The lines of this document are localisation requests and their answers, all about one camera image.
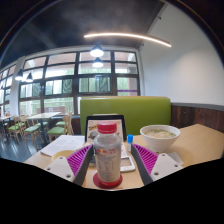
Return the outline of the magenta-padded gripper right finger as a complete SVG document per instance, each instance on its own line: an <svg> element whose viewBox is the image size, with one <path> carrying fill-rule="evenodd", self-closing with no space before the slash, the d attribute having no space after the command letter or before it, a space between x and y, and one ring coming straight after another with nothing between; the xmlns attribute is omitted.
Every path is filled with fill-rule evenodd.
<svg viewBox="0 0 224 224"><path fill-rule="evenodd" d="M131 154L144 185L182 169L182 166L166 153L156 154L137 144L131 145Z"/></svg>

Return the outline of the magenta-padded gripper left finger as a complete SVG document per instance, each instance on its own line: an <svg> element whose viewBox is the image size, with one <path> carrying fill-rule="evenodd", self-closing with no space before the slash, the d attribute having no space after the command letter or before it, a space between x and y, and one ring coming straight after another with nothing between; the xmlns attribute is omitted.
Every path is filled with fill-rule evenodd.
<svg viewBox="0 0 224 224"><path fill-rule="evenodd" d="M45 170L81 186L93 157L93 145L85 146L68 157L59 156Z"/></svg>

